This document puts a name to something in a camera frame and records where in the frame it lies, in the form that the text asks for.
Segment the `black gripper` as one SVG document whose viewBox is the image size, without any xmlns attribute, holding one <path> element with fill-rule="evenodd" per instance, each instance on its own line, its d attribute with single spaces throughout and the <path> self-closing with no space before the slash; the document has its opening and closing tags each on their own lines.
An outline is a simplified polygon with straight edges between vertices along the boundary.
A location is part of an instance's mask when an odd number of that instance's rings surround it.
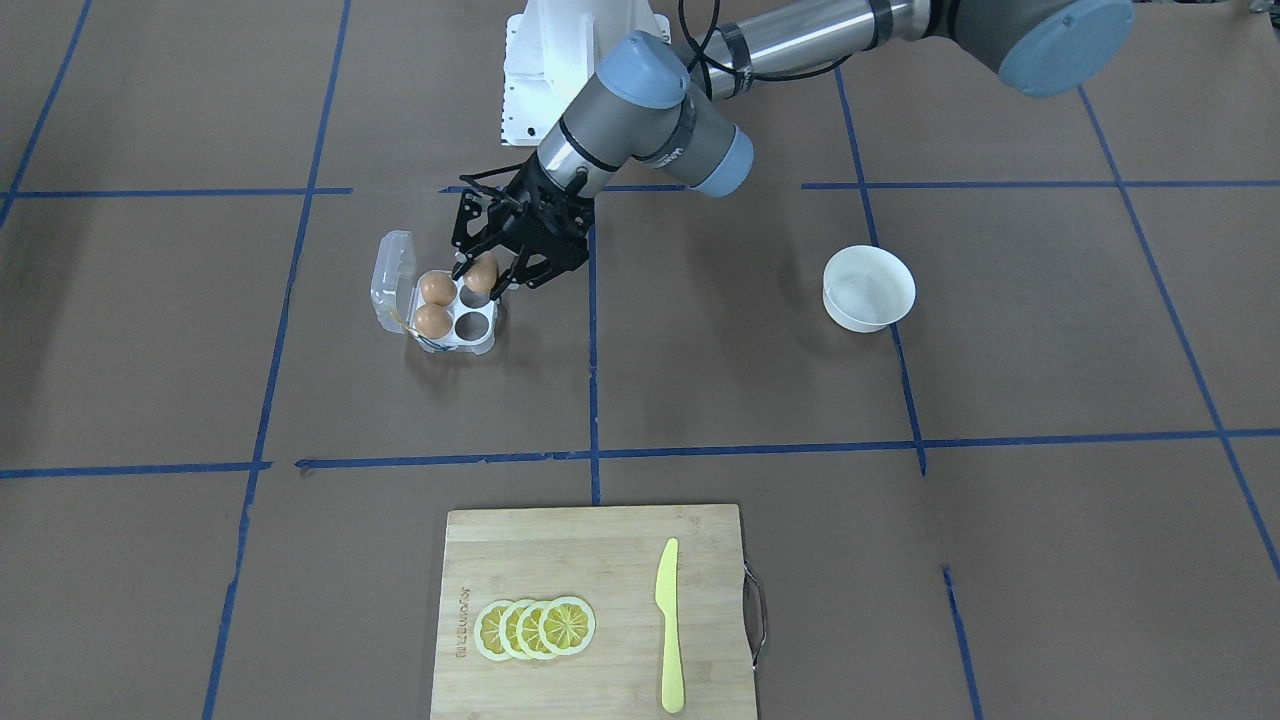
<svg viewBox="0 0 1280 720">
<path fill-rule="evenodd" d="M 571 170 L 564 188 L 540 165 L 524 165 L 524 170 L 527 206 L 517 228 L 525 246 L 498 275 L 489 293 L 492 302 L 498 302 L 513 287 L 532 290 L 566 272 L 575 272 L 590 258 L 589 234 L 595 222 L 595 202 L 582 196 L 589 179 L 588 169 L 579 167 Z M 461 249 L 456 254 L 452 278 L 463 282 L 463 273 L 484 252 L 493 254 L 489 243 Z"/>
</svg>

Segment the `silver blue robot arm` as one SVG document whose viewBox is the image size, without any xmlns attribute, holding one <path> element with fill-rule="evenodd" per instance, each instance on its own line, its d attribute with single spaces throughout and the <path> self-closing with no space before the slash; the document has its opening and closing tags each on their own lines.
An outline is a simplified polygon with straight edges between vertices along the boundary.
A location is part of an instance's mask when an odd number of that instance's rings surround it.
<svg viewBox="0 0 1280 720">
<path fill-rule="evenodd" d="M 739 23 L 713 18 L 703 35 L 664 40 L 630 28 L 562 85 L 563 99 L 532 132 L 534 152 L 502 187 L 462 176 L 452 277 L 479 274 L 498 300 L 540 287 L 590 258 L 595 199 L 628 161 L 712 197 L 736 191 L 754 163 L 748 135 L 717 110 L 758 85 L 823 76 L 895 40 L 946 38 L 1009 87 L 1053 97 L 1083 85 L 1125 44 L 1129 1 L 795 1 Z"/>
</svg>

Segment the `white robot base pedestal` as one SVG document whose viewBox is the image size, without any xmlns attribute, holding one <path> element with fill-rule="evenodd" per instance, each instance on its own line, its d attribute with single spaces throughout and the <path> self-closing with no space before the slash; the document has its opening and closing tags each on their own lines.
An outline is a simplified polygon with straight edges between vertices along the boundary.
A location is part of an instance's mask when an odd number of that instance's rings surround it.
<svg viewBox="0 0 1280 720">
<path fill-rule="evenodd" d="M 632 31 L 671 41 L 671 23 L 649 1 L 527 1 L 506 20 L 500 143 L 538 145 Z"/>
</svg>

